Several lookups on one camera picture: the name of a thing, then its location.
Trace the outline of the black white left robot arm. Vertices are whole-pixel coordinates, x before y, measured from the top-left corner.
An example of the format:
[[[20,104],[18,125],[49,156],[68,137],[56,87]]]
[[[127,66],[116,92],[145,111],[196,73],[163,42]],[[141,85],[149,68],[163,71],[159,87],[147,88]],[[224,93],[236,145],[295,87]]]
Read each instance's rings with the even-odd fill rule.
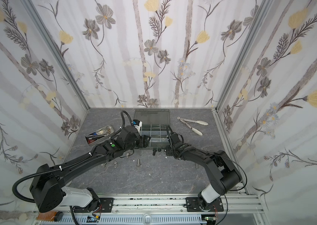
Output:
[[[22,201],[35,203],[39,212],[46,213],[57,207],[69,206],[74,212],[95,212],[101,201],[92,188],[78,189],[67,186],[73,179],[89,170],[120,158],[126,151],[146,148],[151,140],[140,135],[141,121],[129,120],[106,140],[93,146],[86,154],[63,164],[49,167],[16,181],[12,186],[14,196]]]

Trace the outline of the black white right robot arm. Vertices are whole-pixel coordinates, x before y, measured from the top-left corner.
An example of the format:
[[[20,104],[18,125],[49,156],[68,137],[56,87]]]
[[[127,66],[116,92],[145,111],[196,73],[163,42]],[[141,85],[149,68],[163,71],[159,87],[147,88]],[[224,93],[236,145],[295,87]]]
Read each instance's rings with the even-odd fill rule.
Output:
[[[208,211],[218,198],[243,181],[240,173],[243,168],[232,161],[225,151],[200,150],[185,143],[183,136],[172,131],[169,125],[166,125],[166,133],[169,143],[166,155],[202,166],[209,179],[209,185],[198,194],[197,206],[192,206],[192,209]]]

